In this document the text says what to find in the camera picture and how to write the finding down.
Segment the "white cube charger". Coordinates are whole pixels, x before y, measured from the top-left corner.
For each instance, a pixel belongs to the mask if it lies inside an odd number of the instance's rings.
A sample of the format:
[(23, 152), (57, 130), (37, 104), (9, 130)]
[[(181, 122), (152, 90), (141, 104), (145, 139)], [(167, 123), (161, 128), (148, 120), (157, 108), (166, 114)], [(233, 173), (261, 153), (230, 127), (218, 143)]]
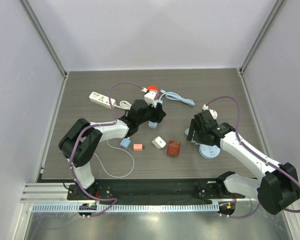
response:
[(157, 149), (163, 149), (166, 146), (166, 142), (160, 137), (157, 136), (152, 140), (152, 144), (157, 148)]

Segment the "dark red cube adapter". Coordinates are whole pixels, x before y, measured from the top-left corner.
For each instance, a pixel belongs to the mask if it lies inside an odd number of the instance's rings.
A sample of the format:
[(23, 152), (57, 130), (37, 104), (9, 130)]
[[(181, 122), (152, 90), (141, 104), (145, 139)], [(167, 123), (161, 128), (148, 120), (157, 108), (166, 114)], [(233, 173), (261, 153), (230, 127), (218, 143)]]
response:
[(180, 154), (181, 142), (176, 140), (170, 140), (167, 145), (166, 154), (169, 157), (178, 157)]

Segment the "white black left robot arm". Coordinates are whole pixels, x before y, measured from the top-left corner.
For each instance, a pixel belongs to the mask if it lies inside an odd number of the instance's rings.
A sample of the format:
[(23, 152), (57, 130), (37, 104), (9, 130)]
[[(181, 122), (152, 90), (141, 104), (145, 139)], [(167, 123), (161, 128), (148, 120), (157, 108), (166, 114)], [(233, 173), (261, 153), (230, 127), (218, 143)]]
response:
[(156, 100), (155, 105), (152, 105), (137, 99), (130, 109), (115, 121), (95, 123), (85, 118), (78, 119), (61, 139), (58, 148), (68, 159), (74, 179), (80, 186), (79, 195), (85, 200), (90, 200), (96, 195), (90, 160), (99, 142), (129, 138), (143, 123), (159, 124), (165, 116), (161, 100)]

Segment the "white power strip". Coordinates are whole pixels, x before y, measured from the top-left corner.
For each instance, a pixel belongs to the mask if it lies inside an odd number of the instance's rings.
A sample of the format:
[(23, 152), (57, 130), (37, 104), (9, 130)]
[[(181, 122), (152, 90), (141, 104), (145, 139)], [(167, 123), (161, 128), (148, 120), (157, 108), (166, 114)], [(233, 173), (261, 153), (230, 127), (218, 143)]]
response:
[(109, 98), (106, 95), (100, 94), (98, 92), (92, 92), (89, 95), (89, 99), (91, 102), (101, 105), (103, 107), (111, 109), (111, 105), (114, 107), (116, 104), (116, 100), (113, 98)]

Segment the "orange-red cube socket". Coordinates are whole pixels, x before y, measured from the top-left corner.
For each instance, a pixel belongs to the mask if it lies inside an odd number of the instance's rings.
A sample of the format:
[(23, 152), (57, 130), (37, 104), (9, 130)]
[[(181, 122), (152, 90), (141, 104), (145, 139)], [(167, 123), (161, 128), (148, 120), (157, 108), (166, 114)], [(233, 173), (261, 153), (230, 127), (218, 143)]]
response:
[(150, 85), (146, 88), (146, 92), (149, 92), (149, 91), (156, 91), (156, 92), (159, 92), (158, 88), (155, 86), (155, 85)]

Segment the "round light blue socket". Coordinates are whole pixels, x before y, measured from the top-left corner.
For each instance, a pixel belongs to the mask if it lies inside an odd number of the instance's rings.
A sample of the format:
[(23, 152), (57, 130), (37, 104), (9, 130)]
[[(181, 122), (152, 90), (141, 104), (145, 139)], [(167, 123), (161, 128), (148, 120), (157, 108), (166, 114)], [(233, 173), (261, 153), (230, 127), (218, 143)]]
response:
[(199, 144), (194, 141), (192, 141), (192, 143), (198, 146), (199, 154), (207, 160), (215, 159), (221, 152), (221, 149), (217, 145), (210, 146), (206, 144)]

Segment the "light blue charger plug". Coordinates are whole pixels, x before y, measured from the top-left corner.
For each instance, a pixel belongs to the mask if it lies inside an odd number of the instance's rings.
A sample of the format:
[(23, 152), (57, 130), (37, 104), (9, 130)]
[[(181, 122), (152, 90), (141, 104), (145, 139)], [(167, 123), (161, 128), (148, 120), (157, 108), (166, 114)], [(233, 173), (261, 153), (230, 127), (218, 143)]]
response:
[(123, 138), (120, 142), (120, 147), (124, 149), (128, 149), (131, 144), (131, 140), (129, 138)]

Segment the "pink plug adapter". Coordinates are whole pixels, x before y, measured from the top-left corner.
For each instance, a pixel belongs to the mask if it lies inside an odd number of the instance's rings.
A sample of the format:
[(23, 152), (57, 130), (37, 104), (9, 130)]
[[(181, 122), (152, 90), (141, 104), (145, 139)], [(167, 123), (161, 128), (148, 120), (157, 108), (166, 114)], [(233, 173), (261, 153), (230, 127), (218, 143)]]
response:
[(143, 144), (136, 143), (133, 145), (133, 150), (135, 152), (142, 152), (146, 147)]

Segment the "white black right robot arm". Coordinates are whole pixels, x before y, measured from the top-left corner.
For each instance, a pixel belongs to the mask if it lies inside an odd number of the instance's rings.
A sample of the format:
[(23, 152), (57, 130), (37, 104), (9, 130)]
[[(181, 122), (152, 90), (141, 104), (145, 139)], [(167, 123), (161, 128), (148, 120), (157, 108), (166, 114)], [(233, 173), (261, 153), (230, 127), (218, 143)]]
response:
[(233, 171), (223, 173), (216, 178), (215, 191), (219, 197), (240, 194), (256, 199), (272, 215), (300, 199), (296, 168), (288, 162), (281, 164), (264, 155), (245, 141), (230, 124), (219, 124), (211, 110), (203, 110), (193, 116), (187, 140), (198, 145), (217, 146), (254, 174), (254, 178), (249, 178)]

